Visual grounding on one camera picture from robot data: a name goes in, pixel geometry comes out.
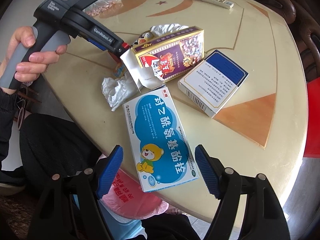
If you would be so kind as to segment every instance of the cardboard box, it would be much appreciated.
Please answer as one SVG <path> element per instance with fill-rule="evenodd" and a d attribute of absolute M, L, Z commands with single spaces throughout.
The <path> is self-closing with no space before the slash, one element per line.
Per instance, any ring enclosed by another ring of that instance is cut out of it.
<path fill-rule="evenodd" d="M 199 177 L 167 87 L 137 97 L 123 107 L 143 192 L 172 187 Z"/>
<path fill-rule="evenodd" d="M 121 59 L 139 89 L 155 89 L 198 64 L 203 43 L 204 30 L 194 26 L 134 46 Z"/>
<path fill-rule="evenodd" d="M 178 82 L 179 89 L 213 118 L 238 90 L 248 73 L 215 50 Z"/>

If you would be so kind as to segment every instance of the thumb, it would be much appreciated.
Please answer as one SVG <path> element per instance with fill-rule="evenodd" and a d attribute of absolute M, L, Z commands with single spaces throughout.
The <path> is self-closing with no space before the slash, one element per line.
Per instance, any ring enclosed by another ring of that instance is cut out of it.
<path fill-rule="evenodd" d="M 30 48 L 35 44 L 36 39 L 30 26 L 20 27 L 16 29 L 9 42 L 7 53 L 5 55 L 6 61 L 9 61 L 20 42 L 26 48 Z"/>

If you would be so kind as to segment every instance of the hand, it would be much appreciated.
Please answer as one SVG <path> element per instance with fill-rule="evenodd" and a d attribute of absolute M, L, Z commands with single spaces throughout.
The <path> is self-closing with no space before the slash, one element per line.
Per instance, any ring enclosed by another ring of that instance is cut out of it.
<path fill-rule="evenodd" d="M 36 39 L 31 27 L 20 27 L 12 35 L 5 59 L 0 65 L 0 77 L 4 73 L 12 54 L 20 42 L 26 48 L 30 48 L 35 44 Z M 57 63 L 60 55 L 64 54 L 66 50 L 67 46 L 63 45 L 59 46 L 56 51 L 32 53 L 29 57 L 29 62 L 21 62 L 17 65 L 17 72 L 14 75 L 15 79 L 20 82 L 30 82 L 36 80 L 39 75 L 47 69 L 48 64 Z M 13 94 L 15 92 L 15 90 L 12 89 L 2 88 L 2 90 L 7 94 Z"/>

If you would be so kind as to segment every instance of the yellow bear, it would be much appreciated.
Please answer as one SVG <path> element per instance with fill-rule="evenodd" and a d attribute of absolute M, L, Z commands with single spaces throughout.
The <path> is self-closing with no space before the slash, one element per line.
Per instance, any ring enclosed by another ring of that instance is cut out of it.
<path fill-rule="evenodd" d="M 137 170 L 142 172 L 153 173 L 153 162 L 159 160 L 164 154 L 163 149 L 159 146 L 149 143 L 142 148 L 141 157 L 144 159 L 137 164 Z"/>

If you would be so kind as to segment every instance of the gray handle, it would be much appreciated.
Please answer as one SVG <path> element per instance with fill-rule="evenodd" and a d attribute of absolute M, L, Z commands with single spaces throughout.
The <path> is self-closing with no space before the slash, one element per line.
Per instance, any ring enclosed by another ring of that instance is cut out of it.
<path fill-rule="evenodd" d="M 38 37 L 38 30 L 36 27 L 32 27 L 36 41 L 41 38 Z M 71 42 L 71 39 L 68 34 L 63 31 L 57 31 L 40 50 L 41 52 L 46 51 L 56 51 L 60 45 L 67 45 Z M 0 87 L 18 89 L 20 83 L 15 80 L 14 75 L 16 73 L 16 66 L 18 63 L 22 62 L 25 56 L 28 54 L 29 50 L 32 48 L 25 48 L 22 43 L 18 45 L 12 57 L 10 58 L 7 67 L 4 71 L 4 74 L 0 78 Z"/>

